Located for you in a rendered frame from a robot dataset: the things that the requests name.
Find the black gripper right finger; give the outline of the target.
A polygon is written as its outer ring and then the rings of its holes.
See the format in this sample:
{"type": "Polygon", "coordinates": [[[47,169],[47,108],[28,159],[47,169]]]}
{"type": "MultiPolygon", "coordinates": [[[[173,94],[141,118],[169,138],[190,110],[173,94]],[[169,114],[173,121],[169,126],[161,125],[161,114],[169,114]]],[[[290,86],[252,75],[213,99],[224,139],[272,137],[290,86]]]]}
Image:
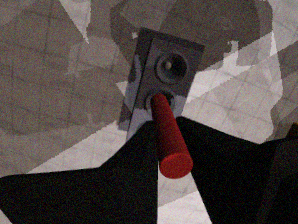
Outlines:
{"type": "Polygon", "coordinates": [[[255,144],[177,116],[212,224],[265,224],[279,184],[298,173],[298,135],[255,144]]]}

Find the red peg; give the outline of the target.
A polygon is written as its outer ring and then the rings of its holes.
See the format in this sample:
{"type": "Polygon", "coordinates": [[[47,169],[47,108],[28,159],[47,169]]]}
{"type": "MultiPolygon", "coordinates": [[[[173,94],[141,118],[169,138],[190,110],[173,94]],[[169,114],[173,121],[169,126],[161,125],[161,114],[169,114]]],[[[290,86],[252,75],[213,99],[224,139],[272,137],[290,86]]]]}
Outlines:
{"type": "Polygon", "coordinates": [[[192,171],[193,161],[178,128],[176,117],[173,115],[168,99],[162,93],[152,96],[150,107],[152,107],[154,132],[156,132],[160,171],[168,179],[181,179],[192,171]]]}

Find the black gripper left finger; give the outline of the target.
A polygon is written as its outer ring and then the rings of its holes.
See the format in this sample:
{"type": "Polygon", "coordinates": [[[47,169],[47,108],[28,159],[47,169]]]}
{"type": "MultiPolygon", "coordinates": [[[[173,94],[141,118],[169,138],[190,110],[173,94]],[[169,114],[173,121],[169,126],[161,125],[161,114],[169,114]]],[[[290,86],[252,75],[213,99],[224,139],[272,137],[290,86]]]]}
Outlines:
{"type": "Polygon", "coordinates": [[[158,224],[153,120],[101,167],[1,177],[0,209],[12,224],[158,224]]]}

